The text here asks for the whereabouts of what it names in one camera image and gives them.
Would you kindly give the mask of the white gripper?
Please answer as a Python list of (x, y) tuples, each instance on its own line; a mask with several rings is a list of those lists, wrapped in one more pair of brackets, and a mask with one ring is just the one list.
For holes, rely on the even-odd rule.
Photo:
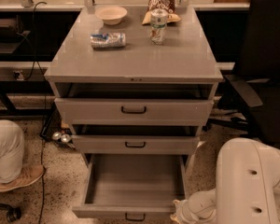
[(170, 215), (170, 219), (176, 224), (194, 224), (192, 212), (190, 210), (189, 201), (173, 200), (175, 205), (175, 216)]

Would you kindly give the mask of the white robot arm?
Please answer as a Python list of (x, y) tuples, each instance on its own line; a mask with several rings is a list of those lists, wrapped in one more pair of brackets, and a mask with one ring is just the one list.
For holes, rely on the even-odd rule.
[(279, 224), (280, 149), (234, 138), (217, 156), (216, 187), (175, 200), (177, 224)]

